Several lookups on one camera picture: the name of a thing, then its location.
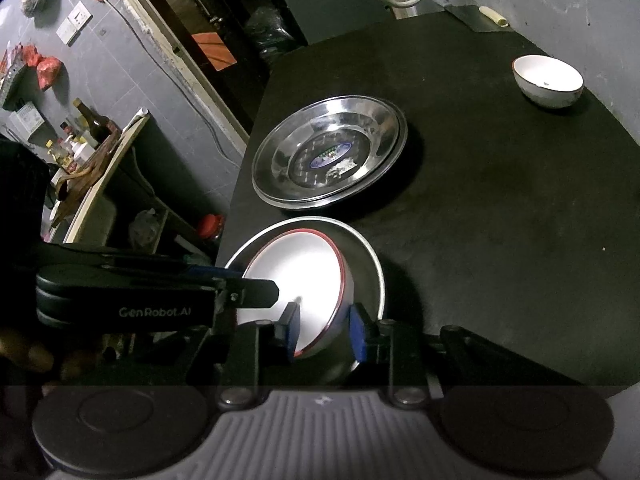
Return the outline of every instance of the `tiled wall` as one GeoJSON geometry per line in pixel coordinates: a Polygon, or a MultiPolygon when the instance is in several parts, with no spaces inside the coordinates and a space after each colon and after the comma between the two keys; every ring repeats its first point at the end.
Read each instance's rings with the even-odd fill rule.
{"type": "MultiPolygon", "coordinates": [[[[33,101],[57,129],[76,97],[120,126],[140,107],[148,108],[153,119],[135,147],[140,169],[158,196],[188,221],[206,212],[226,213],[238,168],[223,160],[210,129],[143,50],[116,10],[134,25],[146,48],[162,64],[156,46],[119,0],[110,0],[116,10],[95,0],[81,0],[93,17],[71,46],[66,46],[56,30],[78,1],[47,0],[46,8],[35,18],[21,13],[20,0],[0,4],[2,49],[7,41],[34,43],[40,53],[64,64],[56,83],[44,92],[38,89],[34,70],[29,70],[18,96],[33,101]]],[[[8,113],[0,111],[0,123],[8,113]]],[[[225,153],[239,164],[241,156],[221,132],[218,139],[225,153]]]]}
{"type": "Polygon", "coordinates": [[[493,7],[523,36],[575,66],[640,144],[640,0],[449,0],[493,7]]]}

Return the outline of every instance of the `bolt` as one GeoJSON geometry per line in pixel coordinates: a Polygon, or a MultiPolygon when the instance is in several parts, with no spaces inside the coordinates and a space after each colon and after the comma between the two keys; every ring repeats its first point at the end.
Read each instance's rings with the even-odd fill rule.
{"type": "Polygon", "coordinates": [[[396,400],[400,402],[400,404],[404,404],[405,406],[415,406],[416,404],[421,404],[427,398],[427,394],[424,392],[424,390],[415,386],[400,388],[395,392],[394,396],[396,397],[396,400]]]}
{"type": "Polygon", "coordinates": [[[251,393],[249,388],[244,386],[232,386],[223,390],[220,394],[220,399],[227,406],[244,406],[251,402],[254,398],[254,394],[251,393]]]}

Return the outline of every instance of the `power cord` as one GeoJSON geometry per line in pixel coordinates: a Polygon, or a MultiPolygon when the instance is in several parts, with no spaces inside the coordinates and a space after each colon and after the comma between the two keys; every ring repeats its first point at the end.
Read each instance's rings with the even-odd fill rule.
{"type": "Polygon", "coordinates": [[[216,144],[216,149],[218,150],[218,153],[220,155],[222,155],[222,158],[224,158],[229,164],[231,164],[232,166],[234,166],[235,168],[240,168],[239,164],[237,164],[235,161],[233,161],[231,158],[229,158],[227,156],[227,154],[224,152],[224,150],[222,149],[222,145],[220,144],[220,140],[218,139],[218,134],[216,133],[215,129],[213,128],[213,126],[211,126],[211,123],[209,123],[209,120],[200,112],[200,110],[198,110],[198,108],[193,104],[193,102],[191,102],[191,99],[189,98],[189,96],[187,95],[187,93],[182,89],[182,87],[174,81],[174,78],[171,77],[171,75],[164,69],[164,67],[162,67],[162,65],[160,65],[160,63],[158,63],[156,61],[156,58],[154,58],[151,53],[148,51],[148,49],[146,48],[146,45],[143,43],[142,39],[139,37],[138,33],[136,32],[136,30],[133,28],[133,26],[129,23],[129,20],[118,10],[116,9],[116,7],[109,1],[109,0],[100,0],[102,2],[107,2],[110,6],[111,9],[115,10],[120,17],[123,19],[123,21],[126,23],[127,27],[129,27],[129,30],[133,33],[133,35],[136,37],[136,40],[138,40],[138,43],[140,44],[140,46],[142,47],[142,49],[146,52],[146,54],[151,58],[151,60],[156,64],[156,66],[162,70],[162,72],[164,73],[165,76],[167,76],[169,78],[169,80],[174,84],[174,86],[178,89],[178,91],[180,92],[180,94],[182,94],[182,97],[184,97],[184,99],[189,103],[189,106],[193,109],[194,112],[196,112],[200,118],[202,119],[202,121],[207,125],[207,128],[209,129],[209,131],[211,132],[211,136],[213,137],[213,140],[216,144]]]}

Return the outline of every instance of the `black round pad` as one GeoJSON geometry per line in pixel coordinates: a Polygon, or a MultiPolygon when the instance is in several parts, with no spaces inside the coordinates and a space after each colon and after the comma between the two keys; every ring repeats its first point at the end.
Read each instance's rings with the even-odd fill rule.
{"type": "Polygon", "coordinates": [[[463,452],[524,474],[592,465],[613,433],[609,405],[586,386],[456,386],[440,418],[463,452]]]}
{"type": "Polygon", "coordinates": [[[206,424],[206,400],[191,386],[59,386],[33,415],[52,464],[92,478],[130,478],[177,462],[206,424]]]}

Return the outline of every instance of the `door frame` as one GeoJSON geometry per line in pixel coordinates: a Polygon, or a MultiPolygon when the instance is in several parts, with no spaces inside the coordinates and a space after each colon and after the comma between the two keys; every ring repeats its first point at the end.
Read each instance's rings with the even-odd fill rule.
{"type": "Polygon", "coordinates": [[[213,122],[220,127],[222,133],[232,143],[241,155],[249,141],[247,132],[251,131],[252,122],[239,105],[238,101],[219,74],[201,51],[195,40],[186,31],[182,23],[179,23],[175,13],[168,7],[166,0],[164,10],[166,15],[173,15],[175,27],[182,29],[183,39],[191,47],[187,49],[174,33],[164,17],[150,0],[122,0],[136,20],[148,31],[151,38],[169,60],[172,69],[178,73],[202,105],[205,112],[213,118],[213,122]]]}

